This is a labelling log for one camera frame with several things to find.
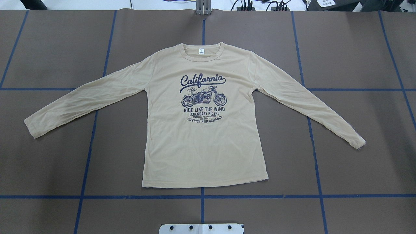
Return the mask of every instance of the white plastic bracket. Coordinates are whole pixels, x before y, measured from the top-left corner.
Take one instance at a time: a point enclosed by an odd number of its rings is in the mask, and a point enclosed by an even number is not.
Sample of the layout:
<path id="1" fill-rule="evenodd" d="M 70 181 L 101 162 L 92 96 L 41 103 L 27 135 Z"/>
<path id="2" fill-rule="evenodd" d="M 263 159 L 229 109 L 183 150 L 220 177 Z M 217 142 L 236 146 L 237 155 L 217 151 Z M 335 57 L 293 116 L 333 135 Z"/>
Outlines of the white plastic bracket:
<path id="1" fill-rule="evenodd" d="M 159 234 L 244 234 L 244 224 L 164 224 Z"/>

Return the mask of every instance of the shirt hem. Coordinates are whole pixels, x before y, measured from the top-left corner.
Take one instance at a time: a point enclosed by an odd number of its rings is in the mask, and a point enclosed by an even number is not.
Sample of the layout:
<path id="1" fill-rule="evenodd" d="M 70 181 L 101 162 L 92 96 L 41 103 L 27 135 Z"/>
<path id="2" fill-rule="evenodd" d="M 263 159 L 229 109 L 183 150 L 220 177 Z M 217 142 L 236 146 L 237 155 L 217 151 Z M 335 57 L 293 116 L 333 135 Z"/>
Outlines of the shirt hem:
<path id="1" fill-rule="evenodd" d="M 246 184 L 251 182 L 262 181 L 268 179 L 269 176 L 262 175 L 259 177 L 249 177 L 244 179 L 233 179 L 227 181 L 216 182 L 193 182 L 193 183 L 181 183 L 181 182 L 167 182 L 167 181 L 143 181 L 142 186 L 145 188 L 163 188 L 163 189 L 182 189 L 182 188 L 199 188 L 199 187 L 222 187 L 235 184 Z"/>

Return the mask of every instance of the crew neckline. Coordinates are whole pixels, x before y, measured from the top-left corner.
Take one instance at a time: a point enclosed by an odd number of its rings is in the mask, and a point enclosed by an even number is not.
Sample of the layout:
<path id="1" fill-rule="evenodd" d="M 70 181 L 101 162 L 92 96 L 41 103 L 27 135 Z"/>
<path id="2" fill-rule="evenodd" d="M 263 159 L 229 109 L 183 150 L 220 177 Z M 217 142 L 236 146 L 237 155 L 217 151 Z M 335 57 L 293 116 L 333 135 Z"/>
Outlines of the crew neckline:
<path id="1" fill-rule="evenodd" d="M 218 44 L 214 44 L 214 45 L 187 45 L 187 44 L 179 44 L 179 50 L 181 51 L 181 54 L 184 58 L 186 58 L 187 60 L 190 61 L 194 61 L 194 62 L 208 62 L 208 61 L 212 61 L 216 58 L 218 58 L 224 51 L 224 47 L 225 47 L 225 43 L 220 42 Z M 218 51 L 209 56 L 209 57 L 192 57 L 190 55 L 188 55 L 185 51 L 185 48 L 218 48 Z"/>

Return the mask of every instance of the motorcycle wheel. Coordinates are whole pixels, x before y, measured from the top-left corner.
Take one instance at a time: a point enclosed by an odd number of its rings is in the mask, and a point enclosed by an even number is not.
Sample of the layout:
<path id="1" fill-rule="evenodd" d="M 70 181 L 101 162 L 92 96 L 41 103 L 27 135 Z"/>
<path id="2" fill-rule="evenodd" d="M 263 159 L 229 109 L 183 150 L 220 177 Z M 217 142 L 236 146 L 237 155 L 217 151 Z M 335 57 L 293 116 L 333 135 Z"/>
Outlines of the motorcycle wheel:
<path id="1" fill-rule="evenodd" d="M 227 103 L 227 98 L 225 97 L 225 95 L 224 95 L 224 94 L 219 93 L 219 94 L 215 97 L 215 99 L 214 99 L 214 103 L 215 103 L 217 106 L 221 107 L 221 106 L 223 106 L 223 105 L 225 105 L 225 104 Z"/>
<path id="2" fill-rule="evenodd" d="M 181 104 L 184 107 L 191 107 L 191 106 L 193 106 L 191 103 L 189 103 L 191 101 L 191 98 L 192 98 L 191 95 L 184 96 L 183 99 L 182 99 L 182 103 Z"/>

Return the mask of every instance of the white paper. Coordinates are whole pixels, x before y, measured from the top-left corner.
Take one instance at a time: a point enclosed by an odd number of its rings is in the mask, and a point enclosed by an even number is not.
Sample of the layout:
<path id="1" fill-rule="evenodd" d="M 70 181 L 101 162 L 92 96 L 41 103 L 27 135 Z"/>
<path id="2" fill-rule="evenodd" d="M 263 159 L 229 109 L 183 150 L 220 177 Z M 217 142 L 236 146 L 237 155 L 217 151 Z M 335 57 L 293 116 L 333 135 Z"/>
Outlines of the white paper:
<path id="1" fill-rule="evenodd" d="M 335 5 L 334 0 L 317 0 L 317 2 L 321 7 L 329 7 Z"/>

